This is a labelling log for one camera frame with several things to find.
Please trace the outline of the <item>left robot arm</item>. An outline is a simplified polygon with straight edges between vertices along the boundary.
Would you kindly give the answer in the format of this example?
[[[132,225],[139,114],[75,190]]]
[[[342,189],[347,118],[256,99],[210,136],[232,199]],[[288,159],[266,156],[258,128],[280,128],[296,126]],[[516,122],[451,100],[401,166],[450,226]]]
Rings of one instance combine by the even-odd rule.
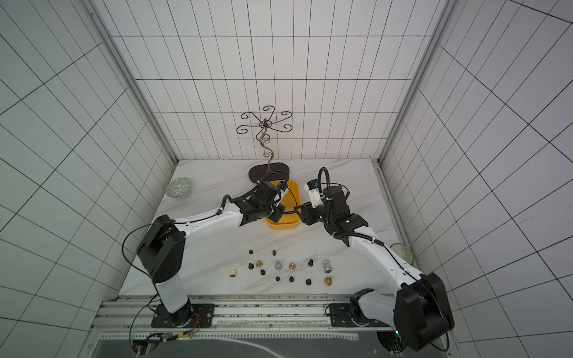
[[[162,215],[137,228],[147,231],[136,250],[143,267],[135,269],[152,282],[160,299],[159,307],[165,309],[173,327],[184,328],[195,316],[179,274],[187,247],[219,231],[260,219],[278,222],[285,212],[281,200],[287,192],[287,180],[277,184],[262,180],[237,198],[225,195],[214,210],[180,219]]]

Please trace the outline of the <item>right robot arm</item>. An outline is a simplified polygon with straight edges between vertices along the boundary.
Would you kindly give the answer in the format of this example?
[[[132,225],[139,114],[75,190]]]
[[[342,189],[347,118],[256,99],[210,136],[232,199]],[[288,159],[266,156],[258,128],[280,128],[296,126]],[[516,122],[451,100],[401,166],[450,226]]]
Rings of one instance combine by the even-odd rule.
[[[322,223],[331,237],[366,259],[391,291],[385,295],[365,288],[351,295],[349,310],[355,325],[384,323],[415,351],[432,345],[455,328],[441,278],[422,273],[381,241],[364,218],[352,213],[343,186],[331,182],[325,167],[304,189],[310,200],[300,207],[301,221],[306,225]]]

